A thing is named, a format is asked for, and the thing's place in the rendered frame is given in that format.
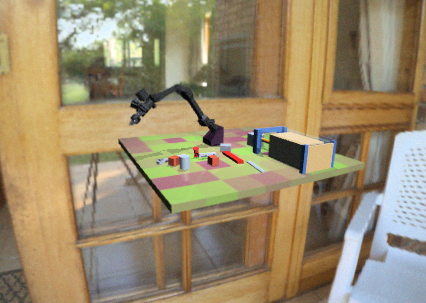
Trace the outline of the white flat bar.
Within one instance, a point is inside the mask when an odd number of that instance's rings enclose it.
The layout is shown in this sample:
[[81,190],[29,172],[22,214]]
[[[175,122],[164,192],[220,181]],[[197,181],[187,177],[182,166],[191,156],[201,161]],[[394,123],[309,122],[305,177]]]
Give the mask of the white flat bar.
[[251,166],[253,166],[254,168],[256,168],[258,171],[260,171],[261,173],[266,173],[265,170],[263,170],[262,168],[260,168],[259,166],[257,166],[256,164],[254,164],[251,161],[247,161],[247,163],[249,163]]

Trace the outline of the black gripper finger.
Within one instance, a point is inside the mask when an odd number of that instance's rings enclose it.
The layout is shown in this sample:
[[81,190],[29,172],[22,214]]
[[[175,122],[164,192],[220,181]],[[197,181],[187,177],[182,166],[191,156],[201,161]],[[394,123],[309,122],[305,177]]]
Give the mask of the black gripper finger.
[[138,124],[139,121],[135,119],[132,115],[130,118],[131,118],[131,121],[129,122],[129,125]]
[[147,112],[144,108],[142,109],[140,106],[137,108],[137,110],[138,110],[138,112],[136,112],[134,118],[138,118],[138,117],[146,114],[146,112]]

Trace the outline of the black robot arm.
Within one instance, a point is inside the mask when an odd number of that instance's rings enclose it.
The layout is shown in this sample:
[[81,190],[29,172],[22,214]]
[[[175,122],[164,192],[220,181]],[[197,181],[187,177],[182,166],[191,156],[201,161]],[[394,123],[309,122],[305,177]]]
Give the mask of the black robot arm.
[[187,100],[190,104],[190,106],[192,107],[192,109],[194,110],[194,112],[196,113],[196,115],[198,116],[198,120],[197,122],[199,123],[199,125],[204,126],[204,127],[208,127],[211,131],[210,133],[215,133],[219,126],[216,126],[215,124],[215,120],[214,119],[210,119],[208,116],[206,116],[202,110],[200,109],[199,105],[197,104],[197,102],[195,101],[194,97],[193,97],[193,92],[191,90],[191,88],[189,87],[182,87],[179,85],[174,85],[173,87],[171,87],[170,89],[160,92],[160,93],[156,93],[153,95],[148,95],[147,92],[145,91],[145,89],[141,89],[140,91],[137,92],[136,97],[132,103],[131,103],[131,108],[135,109],[137,111],[137,108],[139,107],[139,105],[141,103],[138,102],[138,99],[140,100],[140,102],[144,102],[146,101],[144,104],[147,104],[148,106],[150,106],[151,108],[156,108],[157,105],[155,104],[155,102],[158,102],[160,100],[162,100],[165,96],[173,93],[173,92],[177,92],[178,94],[180,94],[185,100]]

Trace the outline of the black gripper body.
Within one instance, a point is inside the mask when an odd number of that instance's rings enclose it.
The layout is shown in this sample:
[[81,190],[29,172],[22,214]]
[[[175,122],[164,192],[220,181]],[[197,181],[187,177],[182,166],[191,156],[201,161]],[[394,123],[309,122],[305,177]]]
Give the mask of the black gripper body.
[[[147,112],[150,110],[150,106],[148,106],[147,104],[141,103],[139,106],[140,106],[142,109],[144,108]],[[147,113],[147,112],[146,112],[146,113]],[[135,118],[135,119],[137,119],[139,122],[141,121],[141,118],[140,118],[140,117]],[[139,122],[138,122],[138,123],[139,123]]]

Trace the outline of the small orange block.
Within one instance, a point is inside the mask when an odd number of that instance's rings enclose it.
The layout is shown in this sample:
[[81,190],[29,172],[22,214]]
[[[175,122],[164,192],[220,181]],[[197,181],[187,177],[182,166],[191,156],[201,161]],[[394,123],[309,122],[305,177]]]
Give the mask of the small orange block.
[[215,166],[215,165],[219,165],[219,157],[215,156],[215,155],[210,155],[207,158],[207,163]]
[[168,157],[168,165],[177,166],[179,164],[180,164],[180,156],[174,155],[174,156]]

